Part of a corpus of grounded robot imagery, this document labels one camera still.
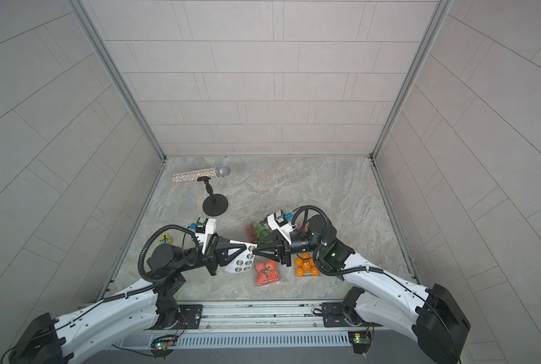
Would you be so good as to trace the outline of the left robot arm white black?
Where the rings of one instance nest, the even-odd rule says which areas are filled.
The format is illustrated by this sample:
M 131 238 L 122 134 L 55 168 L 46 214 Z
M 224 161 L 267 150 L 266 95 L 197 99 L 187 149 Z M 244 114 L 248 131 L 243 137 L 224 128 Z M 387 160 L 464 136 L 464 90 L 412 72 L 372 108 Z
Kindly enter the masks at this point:
M 184 271 L 218 268 L 253 257 L 254 244 L 220 237 L 204 225 L 168 224 L 146 241 L 138 258 L 140 279 L 84 309 L 32 320 L 2 363 L 81 363 L 138 331 L 170 329 L 181 321 L 175 293 L 185 284 Z

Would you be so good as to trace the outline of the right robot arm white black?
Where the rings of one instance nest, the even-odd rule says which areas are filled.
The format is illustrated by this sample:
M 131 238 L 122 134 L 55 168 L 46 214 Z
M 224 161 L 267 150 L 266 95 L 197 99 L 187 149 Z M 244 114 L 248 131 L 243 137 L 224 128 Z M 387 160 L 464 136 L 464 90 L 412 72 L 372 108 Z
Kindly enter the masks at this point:
M 447 288 L 409 282 L 368 261 L 338 239 L 317 206 L 278 211 L 260 225 L 267 235 L 255 255 L 291 265 L 293 255 L 310 253 L 321 275 L 352 285 L 343 305 L 350 325 L 382 325 L 416 341 L 436 363 L 461 361 L 471 324 Z

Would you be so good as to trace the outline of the white sticker sheet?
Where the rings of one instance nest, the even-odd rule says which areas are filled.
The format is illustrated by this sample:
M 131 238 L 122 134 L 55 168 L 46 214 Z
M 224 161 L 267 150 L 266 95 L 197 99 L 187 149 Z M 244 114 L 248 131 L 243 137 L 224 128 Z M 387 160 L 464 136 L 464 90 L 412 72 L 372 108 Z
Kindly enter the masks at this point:
M 249 271 L 252 268 L 255 255 L 253 250 L 257 244 L 245 243 L 240 241 L 230 241 L 229 264 L 225 270 L 229 273 L 240 273 Z

